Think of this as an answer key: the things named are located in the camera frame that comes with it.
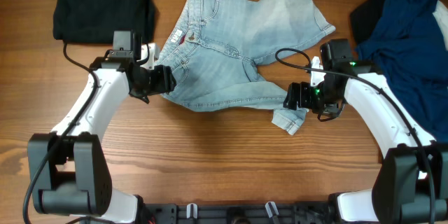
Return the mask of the light blue denim shorts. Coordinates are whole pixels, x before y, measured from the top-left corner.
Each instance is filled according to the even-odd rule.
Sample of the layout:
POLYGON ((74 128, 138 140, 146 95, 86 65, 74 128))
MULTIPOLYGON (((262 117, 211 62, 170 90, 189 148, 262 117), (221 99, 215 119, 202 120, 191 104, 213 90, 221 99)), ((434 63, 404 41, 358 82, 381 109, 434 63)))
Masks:
POLYGON ((271 110, 272 122, 294 134, 306 110, 284 108, 286 91, 258 67, 306 50, 334 30, 312 0, 187 0, 158 59, 176 80, 165 98, 195 112, 271 110))

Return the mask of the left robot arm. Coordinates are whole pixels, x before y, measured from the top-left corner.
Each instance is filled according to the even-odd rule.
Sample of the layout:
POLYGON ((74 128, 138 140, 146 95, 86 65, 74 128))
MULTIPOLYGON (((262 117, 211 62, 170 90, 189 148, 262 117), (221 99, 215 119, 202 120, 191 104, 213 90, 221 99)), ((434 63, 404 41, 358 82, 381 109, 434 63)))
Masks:
POLYGON ((87 84, 72 106, 48 133, 33 134, 27 145, 30 184, 22 217, 30 223, 29 207, 40 214, 75 216, 94 223, 155 223, 154 213, 138 195, 112 185, 101 141, 122 102, 144 103, 176 86, 172 70, 157 64, 160 49, 143 43, 133 31, 115 31, 113 47, 90 66, 87 84))

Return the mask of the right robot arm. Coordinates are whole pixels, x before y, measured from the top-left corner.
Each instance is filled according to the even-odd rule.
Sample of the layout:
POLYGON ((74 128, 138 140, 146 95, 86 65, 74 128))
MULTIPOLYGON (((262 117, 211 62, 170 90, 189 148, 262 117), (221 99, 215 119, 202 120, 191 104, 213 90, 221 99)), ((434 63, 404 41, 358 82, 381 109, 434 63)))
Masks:
POLYGON ((372 133, 382 165, 371 189, 329 196, 329 223, 434 223, 447 219, 447 145, 421 127, 370 61, 354 59, 346 39, 309 58, 309 82, 291 83, 285 108, 309 109, 321 122, 352 106, 372 133))

